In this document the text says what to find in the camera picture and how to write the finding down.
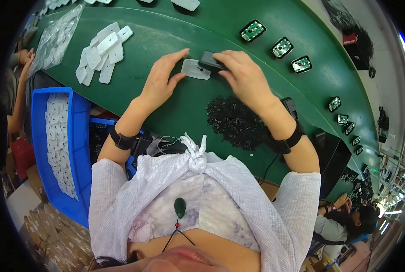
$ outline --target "white knit cardigan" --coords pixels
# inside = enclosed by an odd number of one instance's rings
[[[189,171],[219,182],[240,207],[261,249],[262,272],[297,272],[306,256],[319,205],[319,173],[288,173],[272,204],[248,168],[229,156],[205,153],[187,134],[184,154],[139,156],[138,169],[126,182],[122,168],[103,159],[92,166],[89,210],[91,246],[96,257],[127,261],[127,236],[136,216],[163,189]]]

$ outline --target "fluorescent light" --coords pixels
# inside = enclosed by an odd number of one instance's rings
[[[379,228],[379,230],[381,230],[381,229],[384,227],[385,223],[387,223],[386,220],[384,220],[384,223],[382,223],[382,225],[381,225],[381,227]]]
[[[402,37],[402,34],[399,33],[400,41],[402,42],[403,51],[405,52],[405,39]]]
[[[385,228],[382,230],[381,235],[384,234],[384,231],[387,229],[388,224],[389,224],[389,223],[387,223],[387,225],[385,225]]]
[[[397,214],[400,214],[400,213],[402,213],[402,210],[400,210],[400,211],[386,211],[385,212],[386,215],[397,215]]]

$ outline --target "clear plastic bag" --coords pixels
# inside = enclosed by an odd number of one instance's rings
[[[44,29],[36,50],[35,60],[27,73],[28,78],[40,69],[47,70],[62,62],[84,8],[84,3],[76,6]]]

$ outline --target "red box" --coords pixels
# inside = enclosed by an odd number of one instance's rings
[[[27,144],[26,137],[20,138],[10,144],[15,160],[15,170],[21,181],[27,178],[27,169],[36,164],[33,145]]]

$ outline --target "green workbench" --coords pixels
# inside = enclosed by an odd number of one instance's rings
[[[72,7],[74,5],[57,9],[40,20],[32,45],[37,46],[42,30]],[[258,19],[267,30],[247,43],[238,32],[253,19]],[[99,83],[99,72],[96,72],[89,87],[80,85],[75,70],[82,49],[99,30],[113,22],[118,22],[120,27],[129,25],[134,31],[134,35],[123,44],[124,60],[116,64],[110,84]],[[295,48],[278,60],[270,48],[284,36]],[[86,5],[63,62],[45,72],[94,103],[122,115],[129,102],[140,94],[152,64],[161,56],[186,47],[190,48],[188,58],[192,59],[198,59],[205,50],[247,52],[262,68],[272,92],[279,98],[293,98],[299,120],[308,134],[322,128],[340,137],[353,153],[348,166],[358,173],[364,164],[371,169],[378,168],[375,122],[358,73],[333,34],[300,0],[204,0],[194,12],[178,11],[169,0],[155,0],[150,4],[114,0],[109,5]],[[291,61],[304,55],[309,56],[313,68],[295,74]],[[181,66],[182,62],[179,62],[173,73],[180,72]],[[207,151],[213,151],[221,158],[233,155],[255,176],[263,177],[276,154],[265,145],[254,152],[234,148],[207,125],[207,104],[215,97],[231,94],[230,86],[217,74],[212,73],[209,80],[185,78],[173,96],[146,120],[143,127],[162,136],[179,137],[187,132],[196,141],[206,134]],[[327,104],[333,96],[341,97],[342,107],[331,114]],[[344,135],[345,127],[336,123],[337,114],[347,114],[355,123],[356,128],[350,136]],[[359,156],[355,155],[355,148],[350,144],[354,135],[361,136],[360,144],[364,146]],[[266,175],[267,180],[277,184],[289,171],[280,159],[281,156]],[[339,181],[337,190],[331,195],[352,189],[351,185],[343,183]]]

